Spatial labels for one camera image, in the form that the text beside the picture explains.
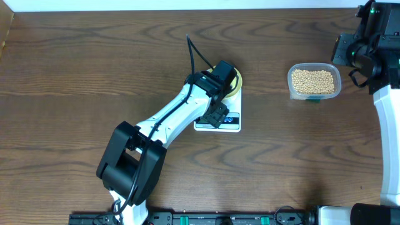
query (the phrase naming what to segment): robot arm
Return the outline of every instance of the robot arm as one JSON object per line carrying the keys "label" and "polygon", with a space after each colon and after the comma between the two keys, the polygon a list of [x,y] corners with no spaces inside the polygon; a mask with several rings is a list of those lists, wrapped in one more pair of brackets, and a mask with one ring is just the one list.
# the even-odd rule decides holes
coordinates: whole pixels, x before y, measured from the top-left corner
{"label": "robot arm", "polygon": [[[319,225],[398,224],[400,218],[400,4],[368,1],[356,16],[357,32],[337,38],[332,62],[355,68],[353,83],[374,96],[382,136],[381,205],[323,206],[310,214]],[[359,84],[355,72],[367,80]]]}
{"label": "robot arm", "polygon": [[381,205],[400,206],[400,89],[381,88],[374,93],[374,104],[382,136]]}
{"label": "robot arm", "polygon": [[[212,72],[191,74],[182,91],[155,115],[136,126],[124,121],[114,130],[96,174],[114,203],[119,203],[113,206],[121,212],[117,219],[143,223],[148,213],[145,200],[158,182],[168,146],[195,119],[205,119],[216,128],[221,125],[229,112],[221,101],[235,77],[234,67],[224,61]],[[141,153],[140,160],[127,149]]]}

